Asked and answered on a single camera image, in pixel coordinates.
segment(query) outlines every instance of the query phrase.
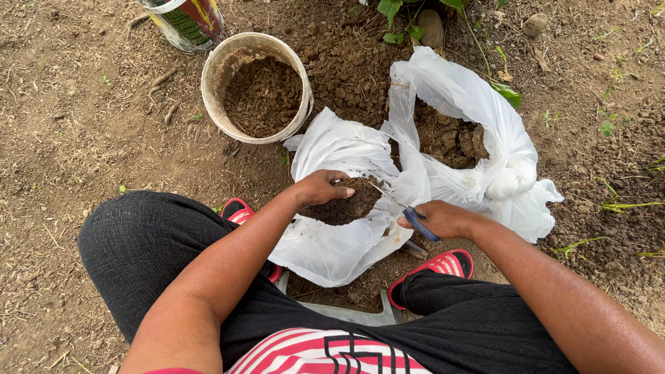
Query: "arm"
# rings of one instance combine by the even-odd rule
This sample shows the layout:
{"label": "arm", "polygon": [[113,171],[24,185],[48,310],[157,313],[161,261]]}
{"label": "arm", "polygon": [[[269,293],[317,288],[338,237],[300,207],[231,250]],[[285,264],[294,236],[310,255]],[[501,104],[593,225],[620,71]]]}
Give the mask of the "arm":
{"label": "arm", "polygon": [[557,260],[480,214],[438,200],[416,210],[439,237],[475,242],[580,373],[665,373],[665,342]]}
{"label": "arm", "polygon": [[343,172],[316,171],[286,189],[250,220],[206,248],[164,290],[143,318],[120,374],[185,367],[221,373],[219,328],[273,251],[293,216],[312,204],[348,198],[329,181]]}

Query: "black pants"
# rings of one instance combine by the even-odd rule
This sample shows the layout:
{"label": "black pants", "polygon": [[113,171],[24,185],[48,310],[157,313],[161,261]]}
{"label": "black pants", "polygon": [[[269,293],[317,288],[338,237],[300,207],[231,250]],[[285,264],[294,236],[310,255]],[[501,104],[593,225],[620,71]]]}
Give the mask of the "black pants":
{"label": "black pants", "polygon": [[[202,203],[131,192],[102,203],[78,248],[90,278],[127,341],[166,286],[206,247],[237,227]],[[568,373],[575,368],[510,285],[419,272],[400,302],[425,317],[367,327],[325,317],[256,276],[221,326],[229,369],[268,335],[292,327],[340,329],[393,345],[433,373]]]}

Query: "dirty bucket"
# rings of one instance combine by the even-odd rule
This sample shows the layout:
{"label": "dirty bucket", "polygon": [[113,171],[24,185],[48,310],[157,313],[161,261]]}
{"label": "dirty bucket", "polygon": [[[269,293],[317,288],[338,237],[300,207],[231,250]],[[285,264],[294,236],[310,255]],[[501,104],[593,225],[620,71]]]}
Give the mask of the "dirty bucket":
{"label": "dirty bucket", "polygon": [[224,20],[215,0],[138,0],[169,43],[185,52],[211,49]]}
{"label": "dirty bucket", "polygon": [[[298,113],[282,131],[267,138],[254,138],[245,134],[229,120],[224,109],[226,88],[231,82],[233,74],[242,65],[239,61],[258,54],[274,57],[289,65],[298,72],[303,83],[303,95]],[[226,135],[251,144],[268,144],[290,137],[303,125],[314,106],[312,89],[300,58],[286,43],[276,37],[261,33],[236,34],[220,43],[210,53],[201,74],[201,94],[205,109],[217,127]]]}

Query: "scissors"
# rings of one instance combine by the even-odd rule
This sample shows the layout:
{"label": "scissors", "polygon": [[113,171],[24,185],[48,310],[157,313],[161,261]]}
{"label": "scissors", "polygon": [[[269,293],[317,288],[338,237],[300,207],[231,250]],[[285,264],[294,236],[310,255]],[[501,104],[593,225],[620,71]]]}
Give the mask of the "scissors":
{"label": "scissors", "polygon": [[411,225],[413,225],[413,227],[417,231],[419,231],[419,233],[425,235],[425,237],[427,237],[427,239],[429,239],[433,242],[438,242],[439,240],[441,240],[441,238],[439,238],[437,235],[435,235],[435,233],[429,231],[429,229],[427,229],[427,227],[425,227],[423,224],[421,224],[416,219],[416,218],[418,218],[418,219],[424,220],[426,217],[419,214],[418,212],[416,212],[416,209],[414,207],[406,206],[406,205],[402,204],[395,197],[393,197],[389,192],[383,191],[381,188],[379,188],[377,185],[375,185],[372,182],[368,182],[368,183],[371,184],[372,186],[374,186],[374,188],[379,190],[383,195],[387,196],[390,199],[390,201],[392,201],[393,203],[399,205],[402,209],[404,209],[404,216],[406,217],[407,221],[409,221],[409,223]]}

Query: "person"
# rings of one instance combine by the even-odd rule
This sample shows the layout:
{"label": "person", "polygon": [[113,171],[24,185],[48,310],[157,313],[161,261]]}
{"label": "person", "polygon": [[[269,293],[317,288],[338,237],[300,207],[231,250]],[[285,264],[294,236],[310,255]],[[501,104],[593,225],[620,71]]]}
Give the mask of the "person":
{"label": "person", "polygon": [[390,287],[414,321],[369,327],[301,306],[260,270],[299,210],[354,193],[329,184],[344,178],[316,171],[256,214],[239,199],[219,216],[148,191],[100,204],[78,246],[131,344],[120,374],[665,373],[663,340],[604,292],[442,201],[416,207],[423,225],[475,242],[511,285],[470,279],[470,256],[454,250]]}

